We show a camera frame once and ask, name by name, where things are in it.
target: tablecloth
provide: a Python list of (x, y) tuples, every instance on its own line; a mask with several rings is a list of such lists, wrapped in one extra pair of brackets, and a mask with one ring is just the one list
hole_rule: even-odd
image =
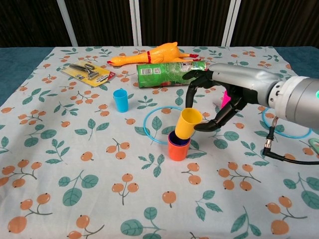
[[(319, 173), (261, 154), (264, 107), (248, 105), (221, 130), (196, 132), (187, 159), (170, 160), (166, 140), (187, 86), (139, 89), (136, 65), (112, 67), (112, 56), (150, 47), (56, 47), (1, 107), (1, 238), (317, 238)], [(207, 64), (228, 63), (294, 75), (273, 47), (181, 47)], [(60, 70), (86, 60), (117, 74), (97, 88)], [(123, 88), (130, 109), (112, 93)], [(203, 121), (220, 109), (224, 89), (198, 89)], [(267, 111), (268, 123), (274, 117)], [(277, 130), (308, 129), (280, 120)], [(318, 160), (303, 139), (276, 135), (273, 150)]]

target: rubber chicken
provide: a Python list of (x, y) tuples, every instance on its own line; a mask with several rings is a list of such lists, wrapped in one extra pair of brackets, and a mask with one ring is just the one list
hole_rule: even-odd
[(165, 43), (161, 46), (154, 48), (136, 56), (116, 56), (113, 57), (108, 64), (112, 66), (123, 66), (130, 63), (166, 63), (166, 62), (185, 62), (185, 61), (197, 61), (185, 60), (182, 57), (196, 58), (197, 54), (182, 53), (177, 47), (177, 42)]

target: curtain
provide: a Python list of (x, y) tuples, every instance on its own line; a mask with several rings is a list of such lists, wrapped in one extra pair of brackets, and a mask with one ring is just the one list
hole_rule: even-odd
[(79, 46), (133, 45), (129, 0), (65, 0)]
[(2, 0), (0, 47), (70, 46), (56, 0)]
[(319, 1), (242, 0), (231, 46), (319, 47)]
[(220, 46), (230, 0), (140, 0), (143, 45)]

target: pringles can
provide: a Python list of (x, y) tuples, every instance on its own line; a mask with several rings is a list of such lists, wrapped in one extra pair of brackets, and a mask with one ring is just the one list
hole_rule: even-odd
[(207, 70), (204, 61), (172, 62), (137, 65), (139, 87), (189, 85), (194, 79), (183, 80), (191, 70)]

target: black cable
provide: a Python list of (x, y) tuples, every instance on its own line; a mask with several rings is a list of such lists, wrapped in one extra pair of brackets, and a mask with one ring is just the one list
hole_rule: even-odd
[(271, 151), (271, 141), (274, 140), (274, 132), (275, 132), (275, 127), (271, 126), (269, 128), (269, 134), (266, 137), (267, 142), (266, 142), (266, 145), (265, 145), (264, 150), (263, 150), (263, 155), (270, 157), (270, 158), (278, 159), (280, 161), (285, 161), (285, 162), (295, 163), (295, 164), (302, 164), (302, 165), (318, 165), (319, 164), (319, 161), (307, 162), (307, 161), (292, 160), (292, 159), (288, 159), (284, 156), (281, 156), (279, 154), (272, 152)]

